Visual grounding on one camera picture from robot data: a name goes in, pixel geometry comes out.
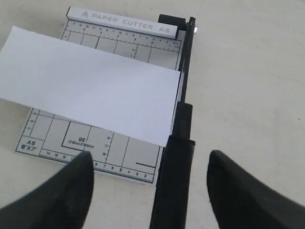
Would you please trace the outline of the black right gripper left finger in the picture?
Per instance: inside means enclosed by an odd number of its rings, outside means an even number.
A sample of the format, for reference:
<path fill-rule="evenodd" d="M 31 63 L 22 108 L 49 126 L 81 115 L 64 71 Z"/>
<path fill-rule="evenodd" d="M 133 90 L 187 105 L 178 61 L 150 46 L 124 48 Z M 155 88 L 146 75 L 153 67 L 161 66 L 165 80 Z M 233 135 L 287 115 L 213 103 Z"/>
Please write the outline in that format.
<path fill-rule="evenodd" d="M 2 229 L 81 229 L 93 195 L 93 161 L 83 151 L 42 185 L 0 210 Z"/>

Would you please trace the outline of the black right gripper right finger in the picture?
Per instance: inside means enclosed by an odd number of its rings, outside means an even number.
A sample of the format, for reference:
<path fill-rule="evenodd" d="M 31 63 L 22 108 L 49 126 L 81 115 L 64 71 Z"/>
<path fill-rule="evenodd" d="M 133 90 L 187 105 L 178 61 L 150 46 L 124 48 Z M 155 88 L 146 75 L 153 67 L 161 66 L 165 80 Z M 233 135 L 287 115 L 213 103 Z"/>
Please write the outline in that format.
<path fill-rule="evenodd" d="M 304 206 L 274 191 L 220 150 L 207 168 L 207 190 L 221 229 L 303 229 Z"/>

